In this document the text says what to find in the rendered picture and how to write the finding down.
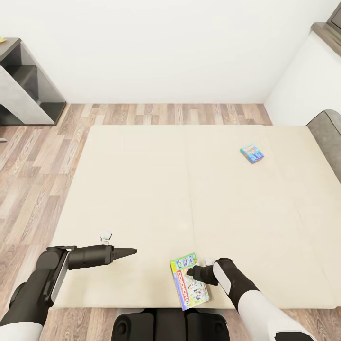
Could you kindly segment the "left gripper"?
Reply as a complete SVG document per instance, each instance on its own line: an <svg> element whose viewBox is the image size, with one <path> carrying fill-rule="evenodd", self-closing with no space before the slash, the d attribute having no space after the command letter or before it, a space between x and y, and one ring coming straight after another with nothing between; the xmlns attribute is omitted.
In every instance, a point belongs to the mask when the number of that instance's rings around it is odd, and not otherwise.
<svg viewBox="0 0 341 341"><path fill-rule="evenodd" d="M83 267L109 265L113 260L137 253L133 248L113 248L113 245L87 246L83 258Z"/></svg>

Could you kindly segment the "board game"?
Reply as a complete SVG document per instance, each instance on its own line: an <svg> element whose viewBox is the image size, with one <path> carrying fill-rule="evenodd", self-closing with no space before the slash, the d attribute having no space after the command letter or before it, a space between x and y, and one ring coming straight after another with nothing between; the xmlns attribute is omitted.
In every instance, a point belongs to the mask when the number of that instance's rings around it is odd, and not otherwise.
<svg viewBox="0 0 341 341"><path fill-rule="evenodd" d="M206 285L186 275L189 268L198 266L195 253L170 261L183 311L210 300Z"/></svg>
<svg viewBox="0 0 341 341"><path fill-rule="evenodd" d="M253 143L241 148L240 151L251 161L251 163L255 163L265 157Z"/></svg>

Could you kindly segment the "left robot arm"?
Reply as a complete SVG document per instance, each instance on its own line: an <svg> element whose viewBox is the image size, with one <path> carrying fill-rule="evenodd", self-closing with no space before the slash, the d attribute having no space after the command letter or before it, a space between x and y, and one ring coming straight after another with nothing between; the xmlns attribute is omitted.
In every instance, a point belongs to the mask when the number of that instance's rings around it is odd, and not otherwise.
<svg viewBox="0 0 341 341"><path fill-rule="evenodd" d="M28 281L15 290L9 311L0 322L0 341L39 341L67 270L109 265L138 252L133 248L113 248L108 242L111 236L110 231L103 229L98 245L47 247Z"/></svg>

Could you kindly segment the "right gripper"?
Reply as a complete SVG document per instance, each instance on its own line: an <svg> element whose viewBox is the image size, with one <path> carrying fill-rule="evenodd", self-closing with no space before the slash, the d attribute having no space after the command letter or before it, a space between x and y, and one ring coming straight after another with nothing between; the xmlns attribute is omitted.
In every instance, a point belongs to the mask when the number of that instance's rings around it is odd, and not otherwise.
<svg viewBox="0 0 341 341"><path fill-rule="evenodd" d="M218 286L218 283L214 283L210 280L207 270L210 266L201 267L201 266L194 266L193 268L189 268L186 272L186 275L193 276L194 280L203 282L205 284L210 284L214 286Z"/></svg>

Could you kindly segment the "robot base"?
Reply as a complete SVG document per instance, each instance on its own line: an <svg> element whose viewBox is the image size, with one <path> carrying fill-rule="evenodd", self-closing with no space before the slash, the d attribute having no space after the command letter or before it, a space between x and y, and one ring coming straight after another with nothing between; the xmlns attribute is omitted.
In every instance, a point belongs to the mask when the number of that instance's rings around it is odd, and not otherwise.
<svg viewBox="0 0 341 341"><path fill-rule="evenodd" d="M111 341L230 341L224 309L119 308Z"/></svg>

